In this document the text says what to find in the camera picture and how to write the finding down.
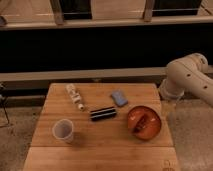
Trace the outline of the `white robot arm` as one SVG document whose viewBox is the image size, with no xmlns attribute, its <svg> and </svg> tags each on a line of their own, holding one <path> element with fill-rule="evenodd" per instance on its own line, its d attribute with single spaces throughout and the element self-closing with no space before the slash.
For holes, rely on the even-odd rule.
<svg viewBox="0 0 213 171">
<path fill-rule="evenodd" d="M 200 53 L 175 59 L 166 65 L 159 93 L 164 100 L 179 100 L 186 91 L 213 107 L 213 79 L 204 74 L 208 60 Z"/>
</svg>

